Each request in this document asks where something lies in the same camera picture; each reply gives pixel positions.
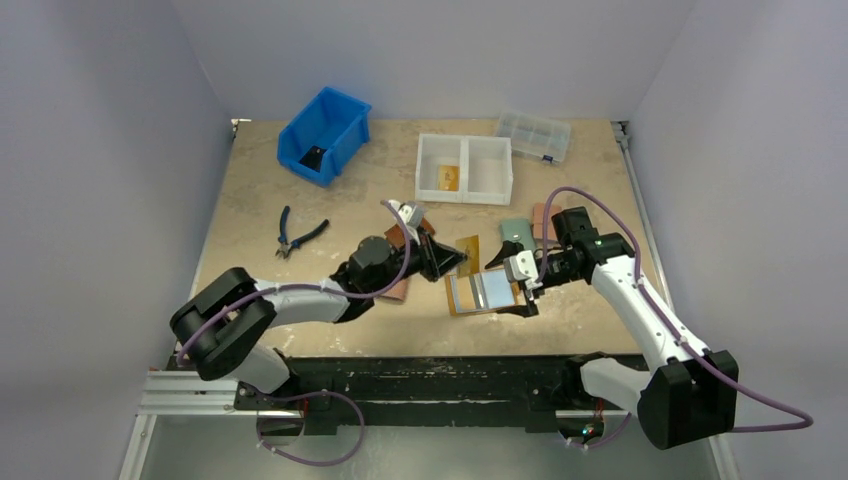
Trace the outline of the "black card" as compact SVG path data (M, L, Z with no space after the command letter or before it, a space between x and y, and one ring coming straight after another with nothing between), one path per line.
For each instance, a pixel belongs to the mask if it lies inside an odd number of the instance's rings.
M317 145L312 146L299 160L299 164L313 171L320 172L322 169L325 150Z

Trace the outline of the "gold VIP card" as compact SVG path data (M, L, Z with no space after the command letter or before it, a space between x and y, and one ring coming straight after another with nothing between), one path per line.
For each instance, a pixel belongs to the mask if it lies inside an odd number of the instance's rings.
M439 165L437 167L437 189L457 192L459 190L460 169L457 165Z

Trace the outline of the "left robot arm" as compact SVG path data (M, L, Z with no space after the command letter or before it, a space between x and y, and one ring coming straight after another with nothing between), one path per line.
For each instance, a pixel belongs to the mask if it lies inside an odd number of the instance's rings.
M233 267L172 316L170 327L181 345L177 362L192 366L205 381L238 380L272 408L287 408L297 399L298 382L283 353L261 344L267 330L352 321L395 283L415 274L435 282L467 258L423 231L401 247L370 236L334 274L315 284L260 282Z

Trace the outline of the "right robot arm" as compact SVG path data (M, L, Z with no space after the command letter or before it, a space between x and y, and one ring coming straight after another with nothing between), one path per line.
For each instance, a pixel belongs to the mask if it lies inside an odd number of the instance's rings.
M553 393L584 407L605 400L637 418L647 439L666 450L733 429L738 364L727 351L690 339L671 309L656 299L633 244L619 233L600 234L584 207L552 217L559 250L546 258L516 241L505 241L490 261L501 266L524 296L507 308L521 317L538 314L538 297L552 287L583 281L613 308L636 341L643 371L602 352L567 360Z

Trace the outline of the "orange card holder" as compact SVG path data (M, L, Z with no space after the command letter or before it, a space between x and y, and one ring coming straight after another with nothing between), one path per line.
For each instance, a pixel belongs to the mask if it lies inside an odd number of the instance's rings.
M455 315L455 314L452 312L452 300L451 300L451 295L450 295L449 290L448 290L448 285L449 285L449 276L453 276L453 275L455 275L455 274L450 274L450 275L448 275L448 276L445 278L445 284L446 284L446 297L447 297L447 301L448 301L448 308L449 308L449 312L450 312L450 315L451 315L451 316L470 316L470 315L477 315L477 314L491 313L491 312L495 312L495 311L496 311L496 310L487 309L487 308L485 308L485 307L482 307L482 306L481 306L481 300L482 300L481 290L482 290L482 288L481 288L480 274L481 274L482 272L479 272L478 274L475 274L475 275L470 276L470 277L472 278L473 286L475 287L475 293L476 293L476 296L477 296L478 309L477 309L476 311L471 312L471 313L466 313L466 314L461 314L461 315ZM514 292L515 292L515 294L516 294L517 304L519 304L519 297L520 297L519 289L518 289L518 287L517 287L517 286L514 286L513 284L512 284L512 286L513 286L513 290L514 290Z

